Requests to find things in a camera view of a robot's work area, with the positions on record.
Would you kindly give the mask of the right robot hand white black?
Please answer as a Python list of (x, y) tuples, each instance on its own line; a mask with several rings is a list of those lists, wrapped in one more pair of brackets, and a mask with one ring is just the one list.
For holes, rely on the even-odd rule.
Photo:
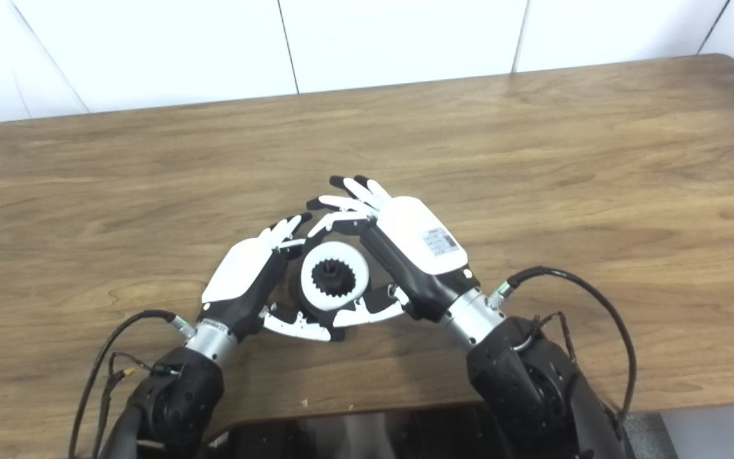
[(390, 284), (347, 302), (334, 316), (335, 328), (400, 314), (437, 323), (452, 306), (480, 296), (467, 252), (421, 200), (390, 195), (364, 175), (333, 175), (329, 182), (345, 195), (321, 195), (306, 203), (309, 211), (328, 209), (309, 230), (306, 248), (320, 245), (329, 233), (356, 236), (391, 277)]

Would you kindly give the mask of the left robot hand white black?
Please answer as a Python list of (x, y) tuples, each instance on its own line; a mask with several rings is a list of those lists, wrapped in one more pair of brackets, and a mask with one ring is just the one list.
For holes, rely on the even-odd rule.
[(230, 248), (202, 293), (196, 335), (213, 328), (238, 343), (262, 330), (314, 342), (334, 340), (328, 328), (308, 323), (306, 314), (282, 319), (268, 302), (289, 263), (302, 254), (305, 240), (294, 236), (311, 218), (308, 212), (288, 217)]

